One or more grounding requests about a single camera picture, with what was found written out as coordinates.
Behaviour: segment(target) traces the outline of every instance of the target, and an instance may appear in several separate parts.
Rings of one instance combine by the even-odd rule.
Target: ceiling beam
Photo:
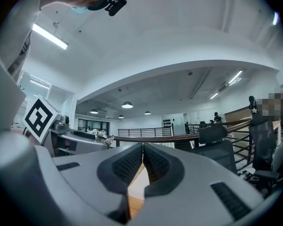
[[[209,68],[205,71],[203,77],[201,78],[198,86],[196,87],[196,89],[193,91],[192,95],[190,96],[190,99],[193,99],[194,96],[196,95],[196,93],[198,92],[198,90],[201,88],[201,86],[204,84],[204,82],[206,81],[206,79],[208,78],[208,75],[211,73],[212,68]]]
[[[228,33],[231,27],[233,13],[237,0],[225,0],[225,12],[222,20],[222,32]]]
[[[278,34],[279,34],[279,30],[274,31],[272,37],[270,38],[270,40],[268,41],[268,43],[265,46],[266,50],[269,50],[271,48],[274,41],[278,38]]]
[[[270,14],[266,16],[265,23],[262,29],[260,30],[260,32],[258,33],[257,38],[255,40],[256,43],[260,44],[262,40],[266,37],[268,31],[272,28],[271,26],[272,21],[273,21],[273,18],[270,16]]]

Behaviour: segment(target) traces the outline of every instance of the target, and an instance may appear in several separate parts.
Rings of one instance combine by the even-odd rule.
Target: wooden floor
[[[136,180],[136,178],[140,175],[141,171],[145,168],[144,164],[142,163],[140,168],[138,169],[135,177],[133,178],[131,184]],[[133,198],[131,196],[128,196],[129,199],[129,209],[130,209],[130,215],[131,218],[134,218],[134,216],[136,215],[136,213],[138,212],[139,209],[142,208],[143,204],[144,204],[144,200],[140,200],[137,198]]]
[[[142,208],[143,204],[144,204],[143,200],[129,196],[129,209],[130,209],[131,218],[134,218],[138,210]]]

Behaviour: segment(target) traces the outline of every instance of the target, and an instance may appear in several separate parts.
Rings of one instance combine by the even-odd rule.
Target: fluorescent light
[[[37,83],[37,82],[35,82],[35,81],[30,81],[31,83],[33,83],[33,84],[36,84],[36,85],[38,85],[38,86],[40,86],[40,87],[43,87],[43,88],[45,88],[45,89],[49,89],[49,87],[46,87],[46,86],[44,86],[44,85],[41,85],[41,84],[39,84],[39,83]]]
[[[228,83],[229,83],[229,84],[232,83],[232,82],[239,76],[239,74],[241,74],[241,73],[242,73],[242,70],[240,70],[240,71],[235,75],[235,77],[232,78],[231,81],[228,82]]]
[[[213,95],[213,96],[210,98],[210,100],[213,99],[216,95],[218,95],[218,93],[216,93],[215,95]]]
[[[233,85],[233,84],[235,84],[235,83],[238,83],[240,80],[241,80],[241,78],[238,78],[236,81],[233,81],[233,82],[230,83],[228,86],[231,86],[231,85]]]
[[[65,42],[58,39],[56,36],[52,35],[50,32],[47,32],[46,30],[42,29],[40,26],[36,24],[33,25],[33,30],[63,49],[66,49],[68,46],[68,44],[66,44]]]
[[[275,12],[274,20],[273,20],[273,25],[276,25],[279,21],[279,15],[277,12]]]

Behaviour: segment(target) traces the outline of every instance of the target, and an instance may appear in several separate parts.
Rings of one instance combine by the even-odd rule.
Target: vent slot
[[[250,209],[238,198],[238,196],[223,182],[211,185],[223,205],[236,220],[241,219],[250,212]]]
[[[57,169],[58,169],[59,171],[63,171],[63,170],[75,168],[75,167],[78,167],[78,166],[80,166],[79,163],[77,163],[77,162],[71,162],[71,163],[59,165],[59,166],[57,166]]]

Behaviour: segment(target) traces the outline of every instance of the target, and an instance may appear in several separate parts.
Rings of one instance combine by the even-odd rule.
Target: ceiling duct
[[[196,95],[197,91],[200,89],[200,87],[204,84],[206,81],[209,73],[211,73],[212,68],[207,69],[207,71],[204,73],[201,81],[199,82],[197,88],[193,91],[192,95],[190,96],[190,99],[193,99],[193,97]]]
[[[227,87],[227,83],[224,82],[223,85],[218,89],[218,92],[220,93],[222,90],[224,90]]]

